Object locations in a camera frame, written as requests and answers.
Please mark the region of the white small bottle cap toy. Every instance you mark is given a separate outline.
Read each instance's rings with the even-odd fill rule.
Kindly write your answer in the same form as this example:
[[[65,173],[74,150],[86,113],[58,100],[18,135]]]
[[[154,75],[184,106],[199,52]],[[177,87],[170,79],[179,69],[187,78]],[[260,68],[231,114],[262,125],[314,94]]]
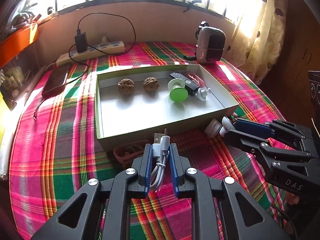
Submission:
[[[196,96],[199,100],[205,101],[209,94],[212,94],[212,90],[210,88],[207,88],[207,90],[205,90],[204,88],[199,88],[197,90]]]

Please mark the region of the white shallow cardboard box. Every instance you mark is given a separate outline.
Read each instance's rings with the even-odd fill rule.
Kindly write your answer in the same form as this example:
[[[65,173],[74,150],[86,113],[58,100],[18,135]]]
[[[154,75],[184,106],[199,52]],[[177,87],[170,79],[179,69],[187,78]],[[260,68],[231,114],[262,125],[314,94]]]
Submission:
[[[205,101],[190,95],[183,102],[173,102],[168,90],[172,72],[196,74],[204,81],[204,89],[210,88],[212,94]],[[155,77],[159,82],[159,88],[153,93],[143,87],[148,77]],[[135,83],[133,94],[119,92],[118,83],[122,79],[131,79]],[[122,143],[145,139],[164,129],[168,129],[170,135],[176,135],[205,127],[213,119],[221,120],[223,116],[231,115],[238,105],[222,82],[198,64],[108,69],[97,75],[97,139],[108,152]]]

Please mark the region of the black smartphone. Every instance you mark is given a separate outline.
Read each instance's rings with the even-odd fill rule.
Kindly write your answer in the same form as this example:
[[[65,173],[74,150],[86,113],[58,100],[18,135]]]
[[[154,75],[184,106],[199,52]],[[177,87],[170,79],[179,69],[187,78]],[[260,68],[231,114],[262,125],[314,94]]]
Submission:
[[[65,64],[52,71],[42,90],[41,95],[44,99],[57,96],[64,91],[70,67],[70,64]]]

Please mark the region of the brown walnut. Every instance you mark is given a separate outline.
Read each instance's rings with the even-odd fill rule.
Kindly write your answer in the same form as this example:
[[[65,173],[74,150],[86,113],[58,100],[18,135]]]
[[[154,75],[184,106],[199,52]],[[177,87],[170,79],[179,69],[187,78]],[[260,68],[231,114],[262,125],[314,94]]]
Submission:
[[[131,79],[122,79],[118,83],[118,89],[123,95],[131,95],[135,91],[135,83]]]
[[[148,77],[144,80],[143,87],[147,92],[153,93],[159,88],[159,82],[155,77]]]

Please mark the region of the white round cap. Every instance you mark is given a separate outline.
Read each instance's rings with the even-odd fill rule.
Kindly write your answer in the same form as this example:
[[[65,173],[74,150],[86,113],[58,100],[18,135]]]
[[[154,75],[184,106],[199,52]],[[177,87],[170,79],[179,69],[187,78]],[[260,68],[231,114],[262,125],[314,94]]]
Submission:
[[[204,132],[206,133],[206,135],[208,135],[208,137],[214,138],[217,134],[219,134],[221,128],[222,124],[216,119],[213,119],[206,127]]]

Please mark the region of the green white spool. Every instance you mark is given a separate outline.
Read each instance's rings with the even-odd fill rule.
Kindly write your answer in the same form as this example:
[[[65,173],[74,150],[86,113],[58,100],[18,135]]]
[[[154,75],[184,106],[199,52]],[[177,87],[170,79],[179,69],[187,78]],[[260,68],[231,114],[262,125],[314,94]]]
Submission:
[[[188,91],[185,88],[185,82],[182,79],[172,79],[168,83],[169,98],[173,102],[183,102],[188,97]]]

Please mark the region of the cream dotted curtain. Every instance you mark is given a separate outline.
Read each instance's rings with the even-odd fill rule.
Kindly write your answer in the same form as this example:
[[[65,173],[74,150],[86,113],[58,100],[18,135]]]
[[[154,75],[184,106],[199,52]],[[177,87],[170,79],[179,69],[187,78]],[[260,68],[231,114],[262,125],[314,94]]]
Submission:
[[[240,19],[223,58],[259,85],[284,43],[288,0],[240,0]]]

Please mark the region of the white power strip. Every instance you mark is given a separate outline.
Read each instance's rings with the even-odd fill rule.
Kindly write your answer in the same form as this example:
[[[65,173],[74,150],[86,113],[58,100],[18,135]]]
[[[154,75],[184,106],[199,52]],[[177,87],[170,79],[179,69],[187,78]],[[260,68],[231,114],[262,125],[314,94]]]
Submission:
[[[116,41],[116,42],[110,42],[105,45],[96,45],[94,48],[88,47],[88,49],[84,52],[78,53],[76,50],[71,51],[70,53],[66,53],[61,55],[57,61],[57,66],[63,66],[68,63],[72,63],[74,59],[75,61],[86,61],[89,59],[94,59],[96,57],[105,56],[105,54],[117,54],[117,53],[123,53],[125,51],[125,45],[123,41]]]

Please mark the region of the pink ear hook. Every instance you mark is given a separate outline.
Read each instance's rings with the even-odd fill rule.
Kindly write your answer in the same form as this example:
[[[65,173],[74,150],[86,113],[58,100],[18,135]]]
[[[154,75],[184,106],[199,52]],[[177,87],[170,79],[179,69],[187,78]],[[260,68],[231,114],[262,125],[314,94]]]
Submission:
[[[204,88],[204,87],[205,87],[204,81],[203,81],[199,76],[197,76],[196,74],[194,74],[194,73],[188,73],[188,74],[187,74],[187,77],[188,77],[189,79],[191,79],[192,81],[194,81],[195,83],[197,83],[201,88]]]

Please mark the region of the black charger adapter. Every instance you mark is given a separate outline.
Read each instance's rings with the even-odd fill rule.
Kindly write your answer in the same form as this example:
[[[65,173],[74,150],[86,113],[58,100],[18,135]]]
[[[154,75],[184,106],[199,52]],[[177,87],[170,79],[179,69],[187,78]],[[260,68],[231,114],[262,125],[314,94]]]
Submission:
[[[76,30],[76,35],[74,37],[76,51],[78,53],[83,53],[87,50],[87,36],[85,32],[81,32],[80,29]]]

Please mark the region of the black remote control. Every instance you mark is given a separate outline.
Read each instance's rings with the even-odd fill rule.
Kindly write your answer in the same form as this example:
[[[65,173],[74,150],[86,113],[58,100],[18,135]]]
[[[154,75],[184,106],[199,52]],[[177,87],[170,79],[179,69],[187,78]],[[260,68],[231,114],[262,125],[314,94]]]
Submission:
[[[185,83],[185,88],[188,91],[189,95],[195,95],[200,88],[200,86],[193,80],[189,79],[188,77],[184,76],[178,72],[172,72],[169,74],[172,79],[181,79]]]

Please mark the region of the small grey mesh heater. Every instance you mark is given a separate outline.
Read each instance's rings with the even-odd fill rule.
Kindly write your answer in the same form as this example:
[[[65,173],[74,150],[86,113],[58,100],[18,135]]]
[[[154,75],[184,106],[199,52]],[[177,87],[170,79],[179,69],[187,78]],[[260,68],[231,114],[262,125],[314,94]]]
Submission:
[[[226,36],[225,33],[209,23],[202,21],[195,33],[197,39],[195,55],[199,63],[214,63],[221,60]]]

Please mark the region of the plaid pink green cloth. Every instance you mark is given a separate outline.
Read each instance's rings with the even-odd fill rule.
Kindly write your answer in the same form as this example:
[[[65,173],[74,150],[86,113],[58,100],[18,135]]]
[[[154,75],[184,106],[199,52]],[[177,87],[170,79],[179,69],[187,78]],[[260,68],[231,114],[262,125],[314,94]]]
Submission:
[[[128,54],[89,61],[88,74],[67,86],[65,91],[46,100],[33,120],[41,101],[46,73],[36,86],[35,99],[23,113],[11,151],[9,189],[17,231],[24,239],[39,230],[90,178],[105,180],[123,170],[113,152],[105,153],[96,137],[94,92],[97,74],[109,67],[161,66],[186,64],[185,55],[195,45],[178,42],[139,42]],[[234,116],[264,123],[283,119],[271,100],[244,74],[223,60],[206,65],[237,100]],[[211,139],[202,129],[172,137],[181,155],[206,175],[233,177],[279,223],[280,214],[270,208],[285,207],[285,192],[268,184],[257,161],[237,149],[228,150],[219,136]],[[159,192],[146,200],[133,200],[130,239],[191,239],[191,200],[177,199],[169,173]]]

